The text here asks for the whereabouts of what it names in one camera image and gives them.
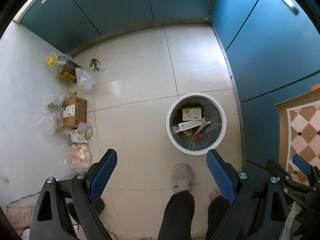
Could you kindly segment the white green medicine box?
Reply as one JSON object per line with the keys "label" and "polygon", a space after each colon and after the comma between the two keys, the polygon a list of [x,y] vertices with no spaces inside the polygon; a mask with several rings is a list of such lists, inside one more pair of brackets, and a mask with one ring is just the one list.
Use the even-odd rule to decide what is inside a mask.
{"label": "white green medicine box", "polygon": [[201,120],[201,118],[202,118],[201,107],[182,108],[182,120],[183,121]]}

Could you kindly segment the red chili pepper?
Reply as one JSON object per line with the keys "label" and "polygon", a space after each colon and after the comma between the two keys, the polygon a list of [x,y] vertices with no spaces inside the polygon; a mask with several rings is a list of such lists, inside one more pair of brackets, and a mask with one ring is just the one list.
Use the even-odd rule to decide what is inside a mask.
{"label": "red chili pepper", "polygon": [[203,130],[203,128],[204,128],[204,124],[200,125],[199,127],[193,128],[192,136],[195,141],[197,141],[200,138],[200,132]]}

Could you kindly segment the white round trash bin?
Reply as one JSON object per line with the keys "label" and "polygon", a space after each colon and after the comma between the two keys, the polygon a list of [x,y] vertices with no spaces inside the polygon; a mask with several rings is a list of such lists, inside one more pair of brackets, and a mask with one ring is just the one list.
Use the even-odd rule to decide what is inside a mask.
{"label": "white round trash bin", "polygon": [[170,107],[166,119],[172,144],[188,155],[204,155],[223,141],[227,119],[218,101],[205,93],[189,93]]}

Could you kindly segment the blue kitchen cabinets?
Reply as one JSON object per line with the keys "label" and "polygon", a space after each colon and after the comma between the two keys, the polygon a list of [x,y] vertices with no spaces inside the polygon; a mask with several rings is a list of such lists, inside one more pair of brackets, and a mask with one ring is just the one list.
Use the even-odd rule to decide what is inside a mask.
{"label": "blue kitchen cabinets", "polygon": [[29,0],[15,20],[63,53],[153,27],[210,24],[226,52],[244,158],[285,164],[274,105],[319,81],[319,0]]}

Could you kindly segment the bag of eggs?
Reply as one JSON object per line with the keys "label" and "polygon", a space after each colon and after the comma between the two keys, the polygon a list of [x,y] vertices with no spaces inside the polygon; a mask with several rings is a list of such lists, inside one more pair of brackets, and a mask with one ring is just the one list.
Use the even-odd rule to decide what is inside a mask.
{"label": "bag of eggs", "polygon": [[65,164],[72,168],[86,170],[92,162],[92,153],[87,144],[71,144],[65,151]]}

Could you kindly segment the black right trouser leg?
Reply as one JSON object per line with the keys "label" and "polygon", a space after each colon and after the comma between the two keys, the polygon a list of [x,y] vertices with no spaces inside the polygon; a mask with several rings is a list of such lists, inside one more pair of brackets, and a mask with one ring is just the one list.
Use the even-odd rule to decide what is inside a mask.
{"label": "black right trouser leg", "polygon": [[208,207],[208,229],[206,240],[210,240],[225,218],[231,204],[222,195],[215,197]]}

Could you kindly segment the black trouser leg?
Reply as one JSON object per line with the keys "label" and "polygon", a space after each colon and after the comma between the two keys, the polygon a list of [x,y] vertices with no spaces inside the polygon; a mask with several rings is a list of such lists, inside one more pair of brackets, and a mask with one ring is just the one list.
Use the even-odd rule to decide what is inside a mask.
{"label": "black trouser leg", "polygon": [[191,239],[194,213],[195,199],[189,191],[173,194],[164,210],[158,239]]}
{"label": "black trouser leg", "polygon": [[222,195],[215,197],[208,207],[208,229],[206,240],[210,240],[225,218],[231,204]]}

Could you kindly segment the checkered brown table mat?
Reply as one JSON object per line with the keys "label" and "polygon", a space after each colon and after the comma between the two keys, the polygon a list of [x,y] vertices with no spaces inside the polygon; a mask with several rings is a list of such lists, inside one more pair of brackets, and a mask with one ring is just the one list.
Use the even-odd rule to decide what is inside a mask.
{"label": "checkered brown table mat", "polygon": [[295,155],[319,167],[319,88],[275,105],[279,113],[279,163],[293,180],[310,185]]}

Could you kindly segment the black left trouser leg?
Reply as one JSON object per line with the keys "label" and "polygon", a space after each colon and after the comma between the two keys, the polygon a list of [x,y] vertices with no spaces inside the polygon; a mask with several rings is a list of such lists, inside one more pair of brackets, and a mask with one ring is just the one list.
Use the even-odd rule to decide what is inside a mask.
{"label": "black left trouser leg", "polygon": [[164,210],[158,239],[191,239],[194,213],[195,199],[189,191],[173,194]]}

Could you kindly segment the cardboard box on floor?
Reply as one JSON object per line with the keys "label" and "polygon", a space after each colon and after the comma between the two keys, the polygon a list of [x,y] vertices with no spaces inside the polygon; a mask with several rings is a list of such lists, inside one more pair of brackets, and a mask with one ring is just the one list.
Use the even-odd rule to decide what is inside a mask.
{"label": "cardboard box on floor", "polygon": [[62,127],[77,128],[80,123],[87,123],[87,100],[67,98],[62,106]]}

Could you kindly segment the grey left slipper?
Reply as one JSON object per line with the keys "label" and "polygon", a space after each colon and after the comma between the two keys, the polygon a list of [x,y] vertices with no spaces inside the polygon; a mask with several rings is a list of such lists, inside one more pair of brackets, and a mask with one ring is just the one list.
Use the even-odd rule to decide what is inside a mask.
{"label": "grey left slipper", "polygon": [[189,165],[178,164],[171,172],[172,188],[174,193],[191,191],[193,173]]}

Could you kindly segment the long white box in bin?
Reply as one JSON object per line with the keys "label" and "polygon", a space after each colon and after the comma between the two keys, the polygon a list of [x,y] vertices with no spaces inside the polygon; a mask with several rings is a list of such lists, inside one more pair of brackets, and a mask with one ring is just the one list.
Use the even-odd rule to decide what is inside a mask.
{"label": "long white box in bin", "polygon": [[174,134],[195,128],[197,126],[202,125],[203,120],[191,120],[191,121],[186,121],[186,122],[182,122],[179,124],[176,124],[175,126],[172,127],[172,132]]}

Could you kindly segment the clear plastic bag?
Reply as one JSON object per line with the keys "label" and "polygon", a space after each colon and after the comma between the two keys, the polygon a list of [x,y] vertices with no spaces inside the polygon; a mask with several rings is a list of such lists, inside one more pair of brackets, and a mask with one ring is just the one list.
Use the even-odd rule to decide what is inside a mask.
{"label": "clear plastic bag", "polygon": [[93,68],[76,68],[76,81],[81,90],[85,93],[91,93],[93,91],[94,85],[97,83],[98,79],[103,75],[105,68],[103,66],[98,67],[99,70],[94,70]]}

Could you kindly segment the cooking oil bottle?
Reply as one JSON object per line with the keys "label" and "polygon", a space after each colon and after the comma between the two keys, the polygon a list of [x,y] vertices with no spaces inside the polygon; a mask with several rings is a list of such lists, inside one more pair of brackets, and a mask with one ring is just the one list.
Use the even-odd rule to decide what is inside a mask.
{"label": "cooking oil bottle", "polygon": [[56,76],[61,77],[67,81],[77,83],[76,68],[81,67],[74,61],[68,59],[65,56],[57,56],[54,52],[51,52],[46,62],[50,70]]}

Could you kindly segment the green vegetable on floor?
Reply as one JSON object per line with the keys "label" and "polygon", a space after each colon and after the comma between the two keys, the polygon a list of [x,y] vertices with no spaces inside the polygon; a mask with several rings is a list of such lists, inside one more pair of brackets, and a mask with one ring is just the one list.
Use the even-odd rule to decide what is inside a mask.
{"label": "green vegetable on floor", "polygon": [[99,60],[92,58],[89,63],[89,67],[92,68],[95,72],[98,72],[100,70],[99,66],[100,66]]}

